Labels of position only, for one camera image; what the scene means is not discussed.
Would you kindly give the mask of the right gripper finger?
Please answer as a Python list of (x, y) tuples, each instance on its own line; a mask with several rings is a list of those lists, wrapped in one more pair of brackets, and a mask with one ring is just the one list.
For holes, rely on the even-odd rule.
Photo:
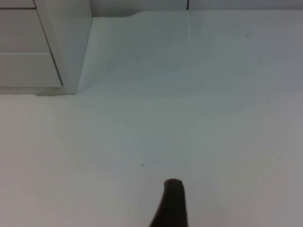
[(185, 188), (181, 180), (168, 179), (151, 227), (188, 227)]

